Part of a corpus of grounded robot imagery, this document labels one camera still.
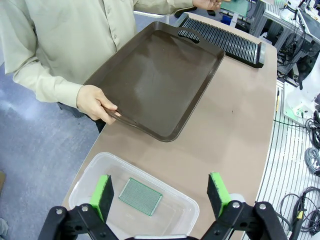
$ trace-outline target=plastic bin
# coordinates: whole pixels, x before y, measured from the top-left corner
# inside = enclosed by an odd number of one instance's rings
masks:
[[[101,175],[111,175],[114,197],[106,223],[119,239],[136,235],[190,234],[199,216],[196,201],[108,152],[96,155],[85,169],[70,195],[71,209],[90,202]],[[130,177],[163,194],[152,216],[118,199]]]

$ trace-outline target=bolt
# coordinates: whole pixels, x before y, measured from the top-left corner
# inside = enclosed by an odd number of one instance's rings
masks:
[[[232,203],[232,207],[237,209],[240,207],[240,204],[238,202],[234,202],[234,203]]]
[[[267,208],[267,206],[262,203],[262,204],[260,204],[259,208],[260,208],[261,210],[265,210],[265,209]]]

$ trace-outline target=cardboard box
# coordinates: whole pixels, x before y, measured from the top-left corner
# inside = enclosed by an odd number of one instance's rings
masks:
[[[5,179],[6,179],[6,174],[4,172],[0,171],[0,193],[1,193],[1,190],[4,186]]]

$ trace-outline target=gray cable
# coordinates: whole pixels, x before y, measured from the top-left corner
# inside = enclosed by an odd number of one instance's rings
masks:
[[[315,174],[320,167],[320,156],[318,149],[315,147],[309,147],[307,150],[305,150],[304,161],[310,173]]]

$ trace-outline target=tray handle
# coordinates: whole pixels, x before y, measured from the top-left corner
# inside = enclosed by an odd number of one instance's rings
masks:
[[[182,38],[190,43],[193,43],[193,44],[199,44],[199,45],[202,45],[203,42],[205,42],[206,40],[195,30],[191,29],[191,28],[188,28],[188,27],[176,27],[176,32],[174,35],[176,35],[177,37],[179,38]],[[181,36],[179,35],[179,32],[180,31],[186,31],[186,32],[189,32],[189,33],[192,33],[194,34],[199,40],[196,40],[196,39],[191,39],[187,36]]]
[[[136,127],[136,126],[138,125],[137,122],[129,119],[129,118],[126,117],[126,116],[123,116],[123,115],[118,116],[118,115],[116,115],[117,111],[110,110],[110,109],[105,108],[105,107],[103,107],[103,108],[104,108],[104,110],[106,111],[106,113],[107,113],[108,115],[110,115],[110,116],[113,117],[114,119],[118,120],[119,122],[122,122],[123,124],[127,124],[127,125],[130,125],[130,126],[133,126],[133,127]]]

